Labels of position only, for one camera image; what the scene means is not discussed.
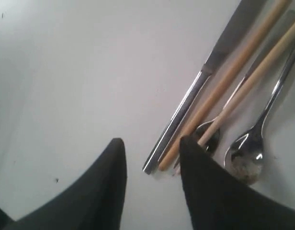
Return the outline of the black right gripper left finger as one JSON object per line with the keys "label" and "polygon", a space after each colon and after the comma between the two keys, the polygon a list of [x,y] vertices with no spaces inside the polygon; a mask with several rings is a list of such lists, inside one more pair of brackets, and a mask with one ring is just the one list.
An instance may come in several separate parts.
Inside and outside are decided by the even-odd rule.
{"label": "black right gripper left finger", "polygon": [[125,203],[125,144],[113,138],[70,187],[19,220],[0,210],[0,230],[118,230]]}

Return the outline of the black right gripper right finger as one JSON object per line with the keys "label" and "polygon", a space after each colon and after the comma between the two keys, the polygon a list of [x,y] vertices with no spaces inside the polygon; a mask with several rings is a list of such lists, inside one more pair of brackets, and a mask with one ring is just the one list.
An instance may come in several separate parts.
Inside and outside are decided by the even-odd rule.
{"label": "black right gripper right finger", "polygon": [[182,187],[195,230],[295,230],[295,210],[232,177],[190,136],[180,140]]}

